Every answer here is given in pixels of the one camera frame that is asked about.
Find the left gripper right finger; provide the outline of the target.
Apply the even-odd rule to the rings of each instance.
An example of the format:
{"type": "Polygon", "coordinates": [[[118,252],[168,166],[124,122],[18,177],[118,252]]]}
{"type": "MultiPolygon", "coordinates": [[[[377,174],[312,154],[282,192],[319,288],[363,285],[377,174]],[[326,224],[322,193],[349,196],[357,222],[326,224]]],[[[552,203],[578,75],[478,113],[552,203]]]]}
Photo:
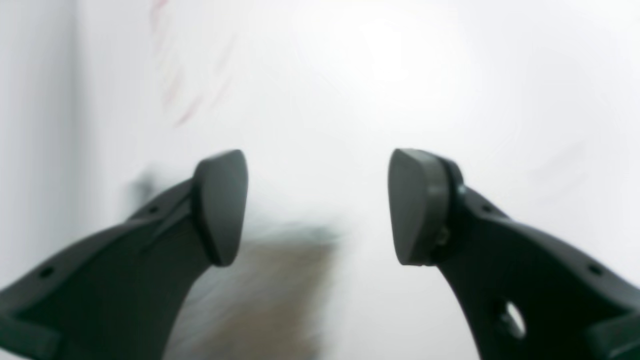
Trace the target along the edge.
{"type": "Polygon", "coordinates": [[[388,199],[402,265],[436,267],[482,360],[637,360],[640,292],[464,183],[454,161],[393,151],[388,199]]]}

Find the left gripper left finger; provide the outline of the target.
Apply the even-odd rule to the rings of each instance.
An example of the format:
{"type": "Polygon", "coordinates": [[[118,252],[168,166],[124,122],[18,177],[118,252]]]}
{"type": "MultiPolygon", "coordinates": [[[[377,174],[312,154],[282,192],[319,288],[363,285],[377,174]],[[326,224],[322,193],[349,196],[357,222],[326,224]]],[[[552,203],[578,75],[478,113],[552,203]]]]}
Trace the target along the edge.
{"type": "Polygon", "coordinates": [[[233,149],[123,223],[81,239],[1,292],[2,350],[32,360],[160,360],[190,289],[237,257],[249,189],[233,149]]]}

